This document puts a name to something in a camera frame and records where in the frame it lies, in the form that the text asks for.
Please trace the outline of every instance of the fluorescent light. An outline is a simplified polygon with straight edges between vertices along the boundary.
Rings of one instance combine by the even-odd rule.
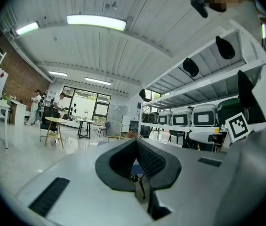
[[[87,78],[87,77],[86,77],[86,80],[87,80],[87,81],[92,81],[92,82],[101,83],[101,84],[105,84],[105,85],[111,85],[111,83],[110,83],[110,82],[106,82],[106,81],[99,81],[99,80],[95,80],[95,79],[91,79],[91,78]]]
[[[54,72],[54,71],[48,71],[50,74],[56,74],[56,75],[62,75],[62,76],[68,76],[66,73],[60,73],[60,72]]]
[[[266,25],[265,24],[261,25],[261,31],[262,31],[263,39],[265,39],[266,38]]]
[[[17,33],[17,35],[21,35],[21,34],[24,34],[24,33],[26,33],[26,32],[30,32],[30,31],[32,31],[32,30],[36,30],[36,29],[38,29],[38,28],[39,28],[39,24],[38,24],[38,22],[34,22],[34,23],[32,23],[32,24],[26,25],[26,26],[23,27],[23,28],[19,28],[19,29],[17,29],[17,30],[16,30],[16,33]]]
[[[101,101],[101,102],[109,103],[108,101],[105,101],[105,100],[97,100],[97,101]]]
[[[85,24],[113,28],[123,31],[127,25],[126,21],[112,17],[96,16],[96,15],[68,15],[68,24]]]

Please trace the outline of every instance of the round table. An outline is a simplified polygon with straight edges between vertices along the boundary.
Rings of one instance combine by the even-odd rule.
[[[46,146],[46,143],[47,143],[47,138],[53,138],[53,139],[58,139],[58,140],[61,139],[62,147],[64,148],[62,135],[61,135],[60,123],[66,123],[67,121],[64,120],[64,119],[50,117],[50,116],[46,116],[45,119],[50,121],[50,124],[49,124],[49,127],[48,127],[48,131],[47,131],[47,135],[46,135],[45,146]],[[50,131],[50,128],[51,128],[51,125],[52,125],[53,122],[56,123],[57,133],[56,134],[49,134],[49,131]]]

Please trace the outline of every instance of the white floor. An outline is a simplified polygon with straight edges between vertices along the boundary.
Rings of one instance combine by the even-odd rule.
[[[1,137],[4,138],[3,123]],[[64,149],[62,145],[45,138],[40,142],[40,129],[33,126],[15,127],[8,125],[8,149],[5,149],[3,139],[0,139],[0,185],[13,195],[32,178],[54,165],[67,154],[97,146],[98,141],[107,141],[107,137],[97,136],[96,126],[91,126],[91,139],[77,137],[77,130],[61,126]],[[157,140],[157,132],[150,139]],[[168,132],[161,132],[158,141],[167,143]]]

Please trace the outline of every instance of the white storage bin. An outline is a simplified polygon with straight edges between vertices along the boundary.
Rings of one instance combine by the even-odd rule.
[[[161,111],[158,116],[158,124],[171,125],[170,119],[172,117],[172,111]]]
[[[188,108],[184,108],[181,110],[181,112],[173,113],[171,117],[171,124],[173,126],[191,126],[191,115],[192,115],[192,110]]]
[[[193,126],[214,127],[217,125],[216,119],[217,107],[214,104],[198,105],[193,109]]]

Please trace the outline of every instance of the brick wall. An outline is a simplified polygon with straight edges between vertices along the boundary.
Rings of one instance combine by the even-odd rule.
[[[30,111],[31,102],[28,99],[35,97],[36,89],[45,92],[50,82],[22,59],[4,35],[0,36],[0,48],[7,52],[0,65],[8,73],[3,94],[16,96],[17,101],[23,100],[23,104],[28,106],[26,110]]]

